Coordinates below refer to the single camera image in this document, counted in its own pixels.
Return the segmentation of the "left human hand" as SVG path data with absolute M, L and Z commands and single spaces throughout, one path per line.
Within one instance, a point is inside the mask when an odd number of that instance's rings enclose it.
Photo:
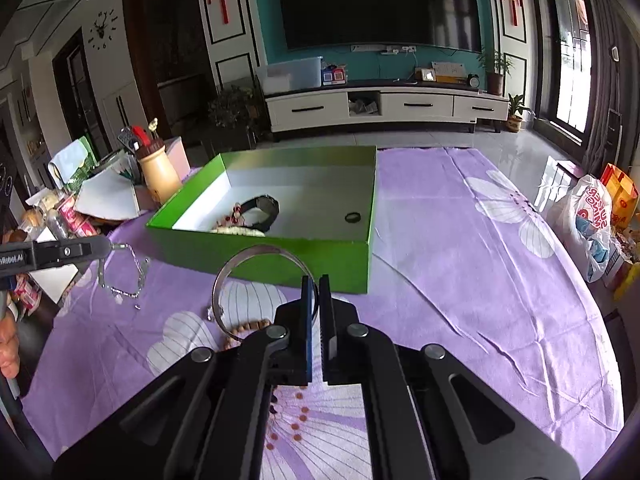
M 20 370 L 19 345 L 14 317 L 6 312 L 0 322 L 0 368 L 6 379 L 15 378 Z

